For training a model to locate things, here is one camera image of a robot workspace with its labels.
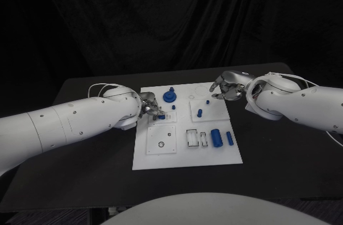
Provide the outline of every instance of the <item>table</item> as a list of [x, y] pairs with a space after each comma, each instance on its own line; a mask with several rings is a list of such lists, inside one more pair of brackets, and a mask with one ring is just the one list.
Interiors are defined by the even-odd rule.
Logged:
[[[141, 87], [210, 82], [223, 70], [254, 76], [290, 73], [282, 63], [69, 79], [54, 105], [86, 97], [90, 84]], [[343, 196], [343, 147], [324, 132], [270, 121], [226, 102], [243, 164], [130, 170], [135, 128], [93, 138], [30, 158], [18, 167], [0, 211], [130, 206], [192, 192], [269, 198]]]

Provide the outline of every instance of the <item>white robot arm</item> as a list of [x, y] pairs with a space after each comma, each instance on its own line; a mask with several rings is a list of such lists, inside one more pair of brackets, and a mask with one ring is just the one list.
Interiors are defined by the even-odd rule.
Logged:
[[211, 87], [220, 86], [223, 94], [214, 99], [237, 100], [246, 93], [246, 110], [266, 119], [279, 120], [285, 116], [290, 121], [319, 130], [343, 133], [343, 89], [314, 86], [302, 89], [285, 77], [301, 77], [267, 73], [254, 77], [244, 72], [224, 71]]
[[27, 158], [109, 130], [136, 125], [146, 113], [162, 115], [151, 92], [118, 87], [92, 97], [0, 118], [0, 176]]

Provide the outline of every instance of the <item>black table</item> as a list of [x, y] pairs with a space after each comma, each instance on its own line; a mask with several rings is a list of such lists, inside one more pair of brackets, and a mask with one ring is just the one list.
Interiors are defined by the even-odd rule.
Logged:
[[[69, 79], [54, 104], [86, 97], [90, 84], [141, 87], [210, 82], [223, 70], [260, 76], [290, 73], [282, 63]], [[30, 158], [20, 166], [0, 211], [136, 205], [191, 192], [257, 198], [343, 196], [343, 147], [324, 132], [269, 121], [226, 102], [243, 164], [132, 171], [135, 129], [112, 129]]]

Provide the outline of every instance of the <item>blue object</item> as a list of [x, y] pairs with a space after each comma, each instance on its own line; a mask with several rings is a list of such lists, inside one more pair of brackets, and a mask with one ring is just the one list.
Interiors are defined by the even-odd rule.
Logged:
[[172, 91], [172, 87], [169, 87], [169, 90], [162, 94], [162, 100], [167, 103], [174, 102], [174, 100], [175, 100], [175, 93]]
[[201, 117], [201, 110], [197, 110], [197, 117]]
[[228, 145], [231, 146], [233, 140], [231, 140], [230, 132], [226, 132], [226, 137], [227, 137]]
[[223, 145], [221, 137], [220, 137], [220, 131], [217, 129], [213, 129], [210, 131], [213, 146], [220, 147]]

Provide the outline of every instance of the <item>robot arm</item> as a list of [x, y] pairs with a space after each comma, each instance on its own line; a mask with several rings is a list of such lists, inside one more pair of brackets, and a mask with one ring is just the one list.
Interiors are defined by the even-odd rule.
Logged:
[[162, 115], [151, 92], [118, 87], [92, 97], [0, 119], [0, 176], [27, 158], [109, 130]]
[[301, 90], [298, 84], [267, 73], [253, 77], [244, 72], [224, 71], [210, 87], [220, 86], [216, 99], [236, 100], [246, 93], [246, 110], [269, 120], [285, 116], [290, 121], [319, 130], [343, 133], [343, 89], [321, 86]]

